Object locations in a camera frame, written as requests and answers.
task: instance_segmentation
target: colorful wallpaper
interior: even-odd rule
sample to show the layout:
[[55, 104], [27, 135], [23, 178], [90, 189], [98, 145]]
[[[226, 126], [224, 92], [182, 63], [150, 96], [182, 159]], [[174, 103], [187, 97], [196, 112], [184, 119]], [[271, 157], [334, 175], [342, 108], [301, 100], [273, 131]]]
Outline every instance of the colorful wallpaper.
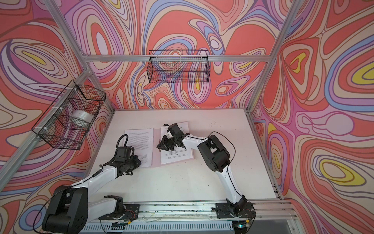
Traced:
[[305, 233], [374, 233], [374, 1], [306, 0], [251, 109]]
[[[0, 1], [0, 22], [2, 167], [82, 68], [42, 0]], [[108, 119], [109, 110], [103, 106], [79, 151], [37, 145], [0, 193], [0, 233], [34, 233], [36, 213], [54, 189], [82, 178]], [[41, 222], [38, 219], [37, 230]]]
[[[211, 54], [270, 54], [287, 0], [57, 1], [86, 54], [148, 54], [206, 48]], [[215, 70], [221, 69], [217, 63]]]
[[208, 84], [168, 84], [149, 83], [146, 62], [90, 64], [115, 109], [245, 108], [264, 65], [223, 62]]

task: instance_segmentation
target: white table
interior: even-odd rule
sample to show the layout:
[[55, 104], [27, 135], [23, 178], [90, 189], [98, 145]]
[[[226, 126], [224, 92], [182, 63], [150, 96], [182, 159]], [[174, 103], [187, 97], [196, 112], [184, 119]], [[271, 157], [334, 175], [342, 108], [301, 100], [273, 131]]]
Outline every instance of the white table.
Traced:
[[[212, 131], [235, 145], [232, 173], [247, 199], [276, 198], [252, 131], [242, 109], [224, 110], [120, 110], [116, 111], [91, 173], [109, 161], [118, 138], [126, 129], [160, 128], [163, 124], [188, 122], [190, 133], [205, 137]], [[217, 134], [233, 156], [231, 144]], [[205, 164], [199, 151], [194, 160], [161, 167], [137, 168], [133, 176], [120, 176], [96, 192], [89, 201], [106, 195], [122, 196], [124, 202], [194, 201], [226, 199], [222, 185]]]

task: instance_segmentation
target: black mounting plate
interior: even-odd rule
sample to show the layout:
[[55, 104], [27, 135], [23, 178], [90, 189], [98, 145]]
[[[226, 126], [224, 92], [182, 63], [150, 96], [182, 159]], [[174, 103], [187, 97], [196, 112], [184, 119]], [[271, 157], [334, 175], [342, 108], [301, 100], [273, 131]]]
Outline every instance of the black mounting plate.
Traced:
[[[217, 213], [217, 218], [219, 219], [228, 219], [228, 218], [234, 218], [229, 211], [229, 205], [228, 203], [216, 203], [215, 208], [219, 209], [220, 211], [216, 211]], [[252, 219], [255, 217], [255, 210], [253, 207], [253, 204], [250, 202], [247, 202], [245, 205], [243, 211], [239, 214], [238, 218], [249, 218]]]
[[135, 219], [138, 219], [138, 214], [139, 214], [139, 207], [140, 207], [140, 204], [124, 204], [126, 206], [126, 211], [125, 211], [125, 215], [123, 217], [121, 217], [122, 215], [120, 215], [119, 217], [112, 217], [110, 214], [108, 215], [103, 215], [99, 218], [99, 220], [114, 220], [114, 218], [121, 218], [121, 220], [123, 219], [131, 219], [132, 220], [135, 220]]

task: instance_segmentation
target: roll of tape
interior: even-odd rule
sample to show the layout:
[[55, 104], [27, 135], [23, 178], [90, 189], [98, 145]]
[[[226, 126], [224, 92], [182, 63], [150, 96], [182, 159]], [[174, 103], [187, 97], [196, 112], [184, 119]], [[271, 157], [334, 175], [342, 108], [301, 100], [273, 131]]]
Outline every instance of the roll of tape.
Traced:
[[92, 121], [92, 118], [93, 116], [84, 110], [75, 110], [70, 116], [71, 121], [80, 127], [88, 127]]

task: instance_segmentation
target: wire mesh basket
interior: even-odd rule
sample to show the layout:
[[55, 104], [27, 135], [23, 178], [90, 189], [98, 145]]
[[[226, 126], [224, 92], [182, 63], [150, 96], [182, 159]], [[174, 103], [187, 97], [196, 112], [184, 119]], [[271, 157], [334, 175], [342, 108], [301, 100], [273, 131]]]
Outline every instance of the wire mesh basket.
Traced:
[[90, 85], [75, 85], [52, 117], [37, 132], [51, 147], [78, 150], [94, 123], [106, 93]]
[[150, 50], [150, 83], [209, 83], [208, 50]]

